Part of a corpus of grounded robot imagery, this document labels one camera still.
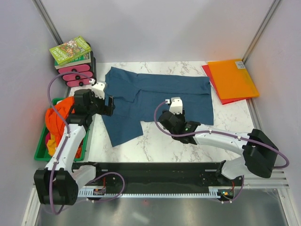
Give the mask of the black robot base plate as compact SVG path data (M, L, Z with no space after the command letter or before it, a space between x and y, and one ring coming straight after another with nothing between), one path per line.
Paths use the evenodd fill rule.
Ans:
M201 194L210 187L232 188L242 185L242 177L233 180L217 174L219 163L133 163L88 162L96 167L96 176L111 175L90 182L104 186L107 194Z

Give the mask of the blue polo shirt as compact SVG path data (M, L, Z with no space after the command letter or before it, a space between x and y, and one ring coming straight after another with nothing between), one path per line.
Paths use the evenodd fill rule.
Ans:
M103 116L112 146L143 135L141 122L152 122L156 107L173 97L183 101L187 120L214 123L208 77L133 73L112 67L105 82L105 94L114 98L115 105L112 116Z

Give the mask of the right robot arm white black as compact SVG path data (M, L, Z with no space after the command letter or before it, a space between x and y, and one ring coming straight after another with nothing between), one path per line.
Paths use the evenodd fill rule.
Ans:
M250 133L226 132L186 121L183 115L164 110L159 123L172 134L174 140L183 144L209 145L238 154L231 161L222 161L215 174L216 182L227 185L232 179L245 174L270 178L277 158L278 148L259 129Z

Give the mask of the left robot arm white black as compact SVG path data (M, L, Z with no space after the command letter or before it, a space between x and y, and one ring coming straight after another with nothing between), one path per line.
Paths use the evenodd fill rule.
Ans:
M94 165L82 165L72 171L73 161L81 141L92 123L93 116L112 116L115 109L114 98L105 97L104 92L95 89L79 89L73 95L73 105L64 117L55 111L64 123L64 132L57 150L44 169L34 173L34 183L40 203L73 205L79 190L88 183L99 185L103 173Z

